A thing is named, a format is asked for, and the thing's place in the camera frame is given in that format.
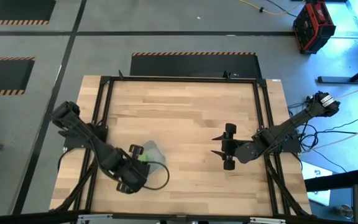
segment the wooden tabletop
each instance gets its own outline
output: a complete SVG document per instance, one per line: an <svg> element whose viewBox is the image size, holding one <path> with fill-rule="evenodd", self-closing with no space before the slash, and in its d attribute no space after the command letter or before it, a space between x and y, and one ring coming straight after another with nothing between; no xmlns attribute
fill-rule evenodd
<svg viewBox="0 0 358 224"><path fill-rule="evenodd" d="M99 76L83 79L77 104L85 122L91 121L99 80ZM280 124L288 119L282 84L280 80L267 80L267 86L274 123ZM262 89L259 95L267 126ZM262 157L247 164L236 161L236 169L227 171L221 158L211 152L220 150L220 141L211 139L222 135L225 123L237 125L236 139L250 139L255 134L259 124L251 84L115 81L108 143L127 151L131 144L155 141L167 158L171 178L162 190L142 189L126 195L117 192L117 183L99 170L91 211L272 215ZM59 206L77 184L84 151L77 149L63 158L50 208ZM310 212L299 162L287 153L282 153L281 159L289 191ZM166 177L164 170L158 170L146 185L157 187ZM88 186L81 208L85 207L87 192ZM282 212L277 186L276 194Z"/></svg>

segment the black floor mat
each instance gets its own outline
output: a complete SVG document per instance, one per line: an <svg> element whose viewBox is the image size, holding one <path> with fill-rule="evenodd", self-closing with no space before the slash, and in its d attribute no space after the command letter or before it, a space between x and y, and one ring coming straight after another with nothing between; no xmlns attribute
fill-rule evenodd
<svg viewBox="0 0 358 224"><path fill-rule="evenodd" d="M0 25L46 25L55 0L0 0Z"/></svg>
<svg viewBox="0 0 358 224"><path fill-rule="evenodd" d="M131 75L161 77L262 78L250 52L139 52L132 54Z"/></svg>
<svg viewBox="0 0 358 224"><path fill-rule="evenodd" d="M33 57L0 58L0 95L22 95L35 63Z"/></svg>

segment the gray floor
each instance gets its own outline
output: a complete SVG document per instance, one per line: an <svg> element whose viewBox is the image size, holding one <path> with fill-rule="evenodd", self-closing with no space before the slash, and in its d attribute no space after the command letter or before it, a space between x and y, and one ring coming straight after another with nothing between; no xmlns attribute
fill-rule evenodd
<svg viewBox="0 0 358 224"><path fill-rule="evenodd" d="M279 12L268 2L250 2ZM275 2L286 9L297 4L288 0ZM0 27L0 30L71 30L79 6L80 0L58 1L50 25ZM129 74L133 52L256 52L262 76L282 80L288 105L302 102L305 96L318 90L341 96L357 90L358 86L318 85L315 80L320 75L352 76L358 72L358 28L345 4L330 3L328 9L337 24L336 37L330 39L316 55L310 56L299 54L293 37L77 37L57 104L76 100L83 75L117 75L119 69L125 75ZM293 13L297 14L299 10L295 9ZM290 16L260 14L258 10L236 0L88 0L80 31L291 31L292 22ZM0 143L6 146L0 151L0 215L10 212L67 41L68 37L0 37L0 57L37 58L26 93L23 96L0 96ZM324 130L357 118L358 94L355 94L341 100L341 110L337 115L316 118L311 124L318 130ZM343 130L358 131L358 123ZM319 139L320 144L324 144L343 137L342 134L322 134ZM63 138L54 126L50 126L24 212L48 210L62 145ZM358 137L326 147L320 152L348 171L358 169ZM343 172L314 152L305 154L302 160Z"/></svg>

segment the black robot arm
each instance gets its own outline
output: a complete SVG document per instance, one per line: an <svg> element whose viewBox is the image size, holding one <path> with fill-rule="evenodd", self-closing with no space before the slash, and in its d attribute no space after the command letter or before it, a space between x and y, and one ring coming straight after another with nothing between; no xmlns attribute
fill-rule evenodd
<svg viewBox="0 0 358 224"><path fill-rule="evenodd" d="M306 108L294 115L284 123L257 130L251 141L233 139L236 133L236 125L226 124L226 131L222 136L213 140L222 141L222 152L213 151L224 160L224 169L233 170L233 157L238 158L241 163L247 163L264 154L270 154L277 150L279 145L287 138L288 133L318 116L329 117L339 111L340 102L336 101L328 93L317 92L306 101Z"/></svg>
<svg viewBox="0 0 358 224"><path fill-rule="evenodd" d="M100 169L108 177L119 182L117 190L126 194L138 192L146 183L150 166L138 161L143 147L131 145L132 157L118 147L102 142L94 133L90 124L85 124L79 117L80 108L73 102L64 102L53 111L52 123L67 129L79 139L89 143Z"/></svg>

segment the white cord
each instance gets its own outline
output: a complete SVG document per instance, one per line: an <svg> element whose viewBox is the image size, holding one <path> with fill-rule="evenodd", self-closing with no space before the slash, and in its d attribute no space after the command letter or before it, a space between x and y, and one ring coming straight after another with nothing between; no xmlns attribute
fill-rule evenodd
<svg viewBox="0 0 358 224"><path fill-rule="evenodd" d="M349 96L349 95L351 95L351 94L353 94L353 93L357 93L357 92L358 92L358 90L353 91L353 92L348 93L348 94L345 94L345 95L343 95L343 96L337 97L336 100L337 100L337 99L340 99L340 98L344 98L345 96Z"/></svg>
<svg viewBox="0 0 358 224"><path fill-rule="evenodd" d="M358 135L358 133L352 134L352 135L349 136L349 137L346 137L346 138L341 139L341 140L338 140L338 141L331 142L331 143L329 143L329 144L325 144L325 145L322 145L322 146L319 146L319 147L316 147L316 148L311 148L311 149L305 150L305 151L303 151L302 153L310 152L310 151L312 151L312 150L319 149L319 148L322 148L322 147L325 147L325 146L330 146L330 145L333 145L333 144L336 144L336 143L339 143L339 142L348 140L349 138L353 138L353 137L356 136L356 135Z"/></svg>

